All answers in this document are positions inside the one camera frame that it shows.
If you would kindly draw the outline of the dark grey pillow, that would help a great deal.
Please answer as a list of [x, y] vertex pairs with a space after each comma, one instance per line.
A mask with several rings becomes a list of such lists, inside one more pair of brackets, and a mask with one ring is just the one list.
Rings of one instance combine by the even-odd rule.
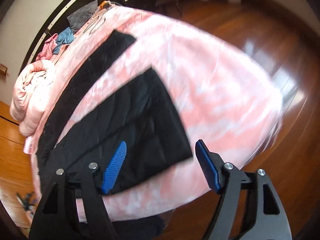
[[73, 34], [76, 34], [77, 31], [92, 17], [97, 8], [98, 1], [95, 0], [84, 5], [67, 17], [67, 21]]

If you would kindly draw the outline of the black pants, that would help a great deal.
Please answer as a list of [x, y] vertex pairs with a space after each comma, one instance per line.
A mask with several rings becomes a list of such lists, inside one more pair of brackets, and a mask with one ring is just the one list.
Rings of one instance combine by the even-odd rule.
[[192, 157], [179, 114], [153, 69], [111, 92], [62, 134], [85, 94], [134, 43], [133, 36], [113, 31], [69, 81], [39, 139], [36, 156], [41, 190], [59, 168], [73, 183], [91, 162], [106, 170], [121, 142], [127, 145], [126, 158], [109, 194], [125, 191]]

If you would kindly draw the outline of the pink folded quilt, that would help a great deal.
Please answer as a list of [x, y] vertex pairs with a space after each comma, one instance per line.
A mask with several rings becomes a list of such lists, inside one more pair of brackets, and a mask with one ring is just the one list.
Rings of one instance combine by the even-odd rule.
[[46, 109], [54, 67], [49, 60], [35, 61], [21, 71], [15, 82], [10, 115], [19, 122], [25, 137], [35, 132]]

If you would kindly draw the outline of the pink patterned bed cover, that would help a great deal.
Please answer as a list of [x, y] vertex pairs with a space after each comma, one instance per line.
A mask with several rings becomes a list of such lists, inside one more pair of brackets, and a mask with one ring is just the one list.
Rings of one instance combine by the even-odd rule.
[[135, 43], [89, 89], [62, 134], [111, 92], [153, 69], [179, 114], [193, 154], [136, 186], [105, 195], [103, 201], [113, 221], [158, 215], [205, 194], [209, 187], [195, 157], [198, 140], [241, 168], [272, 137], [280, 122], [282, 96], [253, 59], [182, 21], [114, 6], [83, 26], [54, 63], [46, 109], [25, 144], [31, 155], [37, 198], [44, 190], [40, 188], [36, 152], [48, 116], [71, 78], [113, 31], [133, 36]]

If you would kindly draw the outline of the blue garment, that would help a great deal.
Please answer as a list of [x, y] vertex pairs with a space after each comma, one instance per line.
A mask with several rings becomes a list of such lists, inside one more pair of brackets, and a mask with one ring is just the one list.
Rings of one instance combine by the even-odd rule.
[[59, 33], [56, 44], [57, 46], [53, 49], [53, 54], [57, 55], [60, 52], [62, 45], [71, 44], [74, 41], [74, 35], [70, 27], [67, 27], [61, 33]]

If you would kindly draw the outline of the pink garment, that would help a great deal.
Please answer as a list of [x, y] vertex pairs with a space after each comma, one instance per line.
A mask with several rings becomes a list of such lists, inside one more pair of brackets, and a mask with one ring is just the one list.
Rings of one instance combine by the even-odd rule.
[[53, 50], [57, 47], [58, 34], [55, 33], [53, 36], [48, 38], [43, 45], [42, 50], [38, 53], [36, 61], [49, 60], [53, 55]]

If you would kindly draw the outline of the black headboard with white stripe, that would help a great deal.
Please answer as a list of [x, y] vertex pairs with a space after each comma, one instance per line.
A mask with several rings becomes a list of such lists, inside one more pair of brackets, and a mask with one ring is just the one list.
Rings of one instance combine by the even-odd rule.
[[36, 34], [25, 55], [20, 70], [23, 70], [26, 65], [35, 61], [48, 38], [53, 36], [55, 33], [60, 33], [69, 26], [69, 22], [67, 20], [69, 15], [93, 1], [97, 1], [98, 4], [101, 4], [103, 1], [114, 2], [115, 0], [63, 0], [50, 14]]

